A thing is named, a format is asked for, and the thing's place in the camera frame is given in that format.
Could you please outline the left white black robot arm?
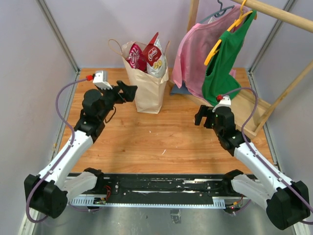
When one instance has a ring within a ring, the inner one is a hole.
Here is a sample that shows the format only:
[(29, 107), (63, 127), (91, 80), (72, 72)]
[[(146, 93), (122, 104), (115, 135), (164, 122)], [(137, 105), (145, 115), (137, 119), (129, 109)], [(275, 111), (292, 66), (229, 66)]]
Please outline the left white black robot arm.
[(30, 209), (44, 214), (45, 218), (57, 218), (72, 199), (86, 191), (112, 192), (101, 170), (87, 168), (71, 180), (67, 180), (67, 176), (101, 135), (110, 111), (116, 110), (116, 104), (133, 102), (136, 91), (137, 86), (118, 80), (111, 88), (96, 87), (85, 92), (79, 120), (75, 126), (69, 126), (71, 136), (66, 145), (43, 170), (37, 175), (28, 175), (24, 181), (25, 212), (29, 221), (37, 223)]

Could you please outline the magenta crisps bag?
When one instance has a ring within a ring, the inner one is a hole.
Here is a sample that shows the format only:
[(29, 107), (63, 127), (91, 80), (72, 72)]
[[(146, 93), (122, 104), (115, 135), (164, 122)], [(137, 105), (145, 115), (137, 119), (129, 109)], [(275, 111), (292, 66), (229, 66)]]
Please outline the magenta crisps bag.
[(138, 69), (140, 71), (147, 72), (147, 64), (142, 50), (138, 44), (134, 43), (132, 45), (126, 61), (129, 63), (132, 69)]

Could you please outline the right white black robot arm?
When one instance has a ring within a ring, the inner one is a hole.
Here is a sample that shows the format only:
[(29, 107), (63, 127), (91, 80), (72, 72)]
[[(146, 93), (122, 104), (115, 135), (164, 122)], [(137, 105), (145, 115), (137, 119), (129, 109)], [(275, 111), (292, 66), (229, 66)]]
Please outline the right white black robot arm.
[(311, 214), (308, 187), (295, 182), (272, 165), (250, 139), (236, 128), (230, 107), (201, 105), (195, 114), (195, 125), (205, 118), (204, 127), (213, 129), (222, 148), (241, 161), (258, 182), (239, 170), (233, 170), (222, 182), (222, 191), (228, 196), (236, 192), (248, 197), (266, 211), (272, 224), (284, 230), (298, 222), (306, 223)]

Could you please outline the red white chips bag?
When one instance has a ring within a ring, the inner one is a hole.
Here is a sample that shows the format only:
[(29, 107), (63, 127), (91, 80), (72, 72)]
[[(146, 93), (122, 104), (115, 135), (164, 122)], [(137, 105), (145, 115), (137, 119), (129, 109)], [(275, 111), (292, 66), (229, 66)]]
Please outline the red white chips bag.
[(166, 58), (164, 56), (157, 32), (143, 51), (147, 64), (147, 73), (156, 78), (162, 78), (166, 72)]

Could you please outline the brown paper bag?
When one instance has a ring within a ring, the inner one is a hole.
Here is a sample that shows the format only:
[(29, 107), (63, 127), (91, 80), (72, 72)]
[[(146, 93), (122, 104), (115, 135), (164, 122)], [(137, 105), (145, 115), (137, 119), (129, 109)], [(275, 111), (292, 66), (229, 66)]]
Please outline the brown paper bag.
[(123, 45), (117, 44), (119, 49), (115, 50), (111, 42), (117, 43), (117, 40), (109, 39), (108, 46), (112, 51), (121, 56), (130, 84), (137, 86), (134, 98), (137, 111), (139, 113), (158, 114), (163, 104), (165, 87), (169, 80), (167, 63), (164, 76), (156, 78), (139, 69), (131, 68), (130, 64), (126, 61), (126, 57), (129, 55), (129, 50), (133, 44), (139, 45), (141, 49), (144, 49), (146, 44), (130, 41)]

